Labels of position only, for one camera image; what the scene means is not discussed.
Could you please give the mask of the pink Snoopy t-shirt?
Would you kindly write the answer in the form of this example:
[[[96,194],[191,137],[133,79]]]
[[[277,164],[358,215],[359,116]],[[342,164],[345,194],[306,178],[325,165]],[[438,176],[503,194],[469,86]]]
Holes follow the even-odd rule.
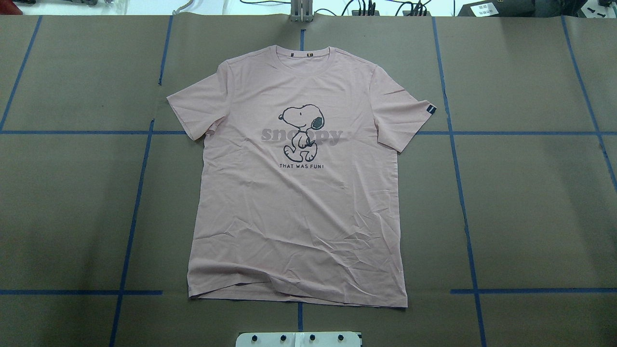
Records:
[[[190,298],[408,306],[398,155],[432,103],[342,49],[278,45],[167,101],[203,140]]]

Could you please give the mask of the aluminium frame post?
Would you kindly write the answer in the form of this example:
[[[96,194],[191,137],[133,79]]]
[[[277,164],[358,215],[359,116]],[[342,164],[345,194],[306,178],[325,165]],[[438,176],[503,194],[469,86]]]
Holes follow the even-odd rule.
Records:
[[[310,23],[314,19],[313,0],[290,0],[291,22]]]

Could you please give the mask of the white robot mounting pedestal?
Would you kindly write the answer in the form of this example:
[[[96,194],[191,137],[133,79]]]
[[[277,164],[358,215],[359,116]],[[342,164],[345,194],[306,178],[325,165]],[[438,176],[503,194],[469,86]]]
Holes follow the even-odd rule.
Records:
[[[362,334],[343,332],[242,333],[236,347],[362,347]]]

